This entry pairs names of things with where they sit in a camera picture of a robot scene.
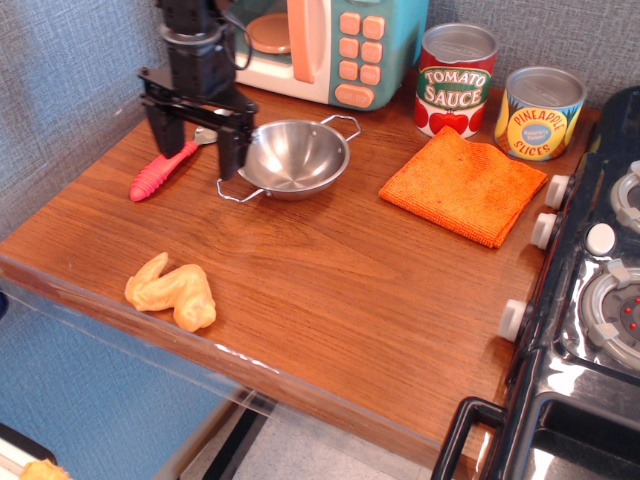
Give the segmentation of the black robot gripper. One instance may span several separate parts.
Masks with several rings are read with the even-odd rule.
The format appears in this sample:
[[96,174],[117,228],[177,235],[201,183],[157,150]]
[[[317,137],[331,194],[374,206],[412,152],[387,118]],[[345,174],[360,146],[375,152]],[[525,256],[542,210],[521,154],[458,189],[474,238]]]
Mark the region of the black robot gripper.
[[236,87],[235,32],[215,25],[200,33],[159,28],[169,67],[143,68],[143,105],[160,153],[171,158],[185,143],[184,122],[218,129],[219,173],[230,180],[246,163],[257,105]]

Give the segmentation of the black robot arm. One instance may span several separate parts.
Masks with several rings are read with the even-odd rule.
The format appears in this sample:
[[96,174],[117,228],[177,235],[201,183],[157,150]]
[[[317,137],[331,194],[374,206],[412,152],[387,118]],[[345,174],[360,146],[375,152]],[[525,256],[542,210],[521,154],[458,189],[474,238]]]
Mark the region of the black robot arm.
[[254,130],[255,102],[236,86],[235,34],[244,26],[229,1],[159,1],[169,66],[144,67],[141,101],[160,153],[178,154],[186,121],[217,132],[219,176],[244,165]]

